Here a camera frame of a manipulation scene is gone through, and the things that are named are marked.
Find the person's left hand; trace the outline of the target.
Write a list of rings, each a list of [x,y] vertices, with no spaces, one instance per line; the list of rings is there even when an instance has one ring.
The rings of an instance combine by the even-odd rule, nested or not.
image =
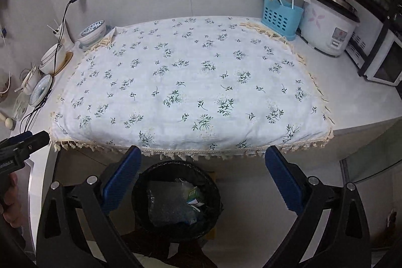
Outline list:
[[[2,215],[12,228],[20,228],[22,226],[21,204],[18,200],[18,176],[15,173],[9,174],[10,186],[4,194],[4,203],[6,208],[3,209]]]

